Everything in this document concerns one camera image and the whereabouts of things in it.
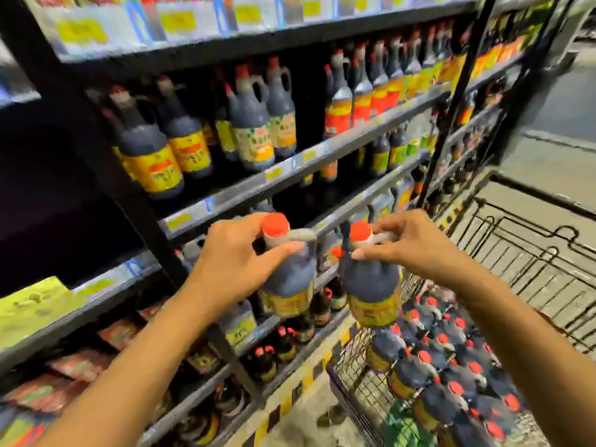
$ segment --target forearm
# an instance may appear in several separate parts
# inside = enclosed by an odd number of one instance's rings
[[[58,419],[40,447],[135,445],[178,365],[215,319],[176,294],[98,380]]]
[[[454,291],[554,446],[596,438],[596,365],[475,262]]]

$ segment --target person's right hand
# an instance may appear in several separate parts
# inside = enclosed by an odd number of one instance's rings
[[[371,227],[374,233],[393,232],[399,239],[396,242],[358,248],[352,253],[354,260],[398,263],[408,271],[454,291],[461,285],[466,285],[466,280],[474,273],[481,269],[486,270],[465,252],[460,251],[437,229],[423,210],[388,214],[378,219]]]

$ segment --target person's left hand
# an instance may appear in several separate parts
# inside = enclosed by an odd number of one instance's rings
[[[255,213],[242,219],[221,220],[207,233],[192,273],[183,286],[191,300],[208,299],[216,316],[233,303],[245,299],[271,276],[304,243],[290,241],[257,255],[252,243],[261,235],[261,223],[267,213]]]

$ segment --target person's left arm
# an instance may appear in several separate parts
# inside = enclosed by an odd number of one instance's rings
[[[93,385],[46,431],[38,447],[131,447],[137,443],[195,339],[253,293],[301,242],[256,255],[264,213],[211,226],[192,274]]]

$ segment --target person's right arm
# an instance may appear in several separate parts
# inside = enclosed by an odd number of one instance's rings
[[[385,260],[449,288],[481,328],[540,428],[556,447],[588,447],[596,439],[596,364],[509,287],[460,251],[422,210],[386,215],[375,232],[394,243],[360,248],[356,260]]]

